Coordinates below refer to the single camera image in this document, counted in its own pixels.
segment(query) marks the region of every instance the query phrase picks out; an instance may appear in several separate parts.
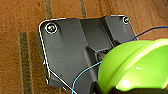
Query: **wire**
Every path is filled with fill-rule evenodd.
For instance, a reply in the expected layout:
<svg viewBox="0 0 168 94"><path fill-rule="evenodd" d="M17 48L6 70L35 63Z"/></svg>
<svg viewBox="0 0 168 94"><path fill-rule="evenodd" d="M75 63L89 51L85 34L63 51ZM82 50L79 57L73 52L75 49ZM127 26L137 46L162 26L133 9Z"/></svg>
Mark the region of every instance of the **wire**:
<svg viewBox="0 0 168 94"><path fill-rule="evenodd" d="M150 29L148 29L148 30L146 30L146 31L142 32L141 34L139 34L139 35L135 36L135 37L134 37L134 38L132 38L130 41L135 40L137 37L139 37L139 36L141 36L141 35L143 35L143 34L145 34L145 33L149 32L149 31L151 31L151 30L154 30L154 29L164 29L164 28L168 28L168 26L160 26L160 27L153 27L153 28L150 28Z"/></svg>
<svg viewBox="0 0 168 94"><path fill-rule="evenodd" d="M75 80L73 81L72 92L71 92L71 94L73 94L73 92L74 92L75 83L76 83L76 81L78 80L78 78L79 78L84 72L86 72L86 71L88 71L89 69L91 69L91 68L93 68L93 67L99 65L100 63L101 63L101 61L98 62L98 63L96 63L96 64L94 64L94 65L92 65L92 66L90 66L89 68L83 70L83 71L82 71L82 72L75 78Z"/></svg>

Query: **green object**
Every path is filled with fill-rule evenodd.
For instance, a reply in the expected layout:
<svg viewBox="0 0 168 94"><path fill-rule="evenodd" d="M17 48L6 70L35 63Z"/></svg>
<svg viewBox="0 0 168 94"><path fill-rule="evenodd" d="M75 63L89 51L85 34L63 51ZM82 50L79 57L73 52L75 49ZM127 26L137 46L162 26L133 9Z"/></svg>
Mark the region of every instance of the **green object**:
<svg viewBox="0 0 168 94"><path fill-rule="evenodd" d="M168 39L140 40L120 44L103 59L98 84L104 94L116 87L161 88L168 84Z"/></svg>

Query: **green plastic part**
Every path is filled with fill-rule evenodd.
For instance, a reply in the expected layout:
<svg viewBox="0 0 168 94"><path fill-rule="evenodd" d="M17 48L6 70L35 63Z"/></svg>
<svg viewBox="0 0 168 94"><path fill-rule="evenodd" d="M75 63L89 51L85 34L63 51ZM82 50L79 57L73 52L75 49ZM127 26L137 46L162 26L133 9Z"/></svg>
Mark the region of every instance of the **green plastic part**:
<svg viewBox="0 0 168 94"><path fill-rule="evenodd" d="M103 94L111 88L160 88L168 84L168 39L120 44L103 59L98 73Z"/></svg>

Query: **screw head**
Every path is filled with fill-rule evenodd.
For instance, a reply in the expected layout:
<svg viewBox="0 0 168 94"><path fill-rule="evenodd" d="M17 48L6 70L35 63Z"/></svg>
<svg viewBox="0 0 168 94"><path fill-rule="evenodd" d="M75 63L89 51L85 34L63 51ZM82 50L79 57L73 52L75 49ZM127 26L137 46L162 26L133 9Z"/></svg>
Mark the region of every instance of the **screw head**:
<svg viewBox="0 0 168 94"><path fill-rule="evenodd" d="M123 22L124 22L125 24L128 24L128 23L129 23L129 18L123 17Z"/></svg>
<svg viewBox="0 0 168 94"><path fill-rule="evenodd" d="M57 32L57 25L50 22L46 25L45 30L50 34L54 34Z"/></svg>

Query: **screw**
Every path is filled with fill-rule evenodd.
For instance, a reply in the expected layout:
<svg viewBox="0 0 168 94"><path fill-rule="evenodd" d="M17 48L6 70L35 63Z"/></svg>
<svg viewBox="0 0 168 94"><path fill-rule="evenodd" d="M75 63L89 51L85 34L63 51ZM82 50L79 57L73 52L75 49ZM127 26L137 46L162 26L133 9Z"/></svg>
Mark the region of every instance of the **screw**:
<svg viewBox="0 0 168 94"><path fill-rule="evenodd" d="M128 23L129 23L129 19L128 19L127 17L123 17L123 22L124 22L125 24L128 24Z"/></svg>
<svg viewBox="0 0 168 94"><path fill-rule="evenodd" d="M57 32L57 25L50 22L46 25L45 30L50 34L54 34Z"/></svg>

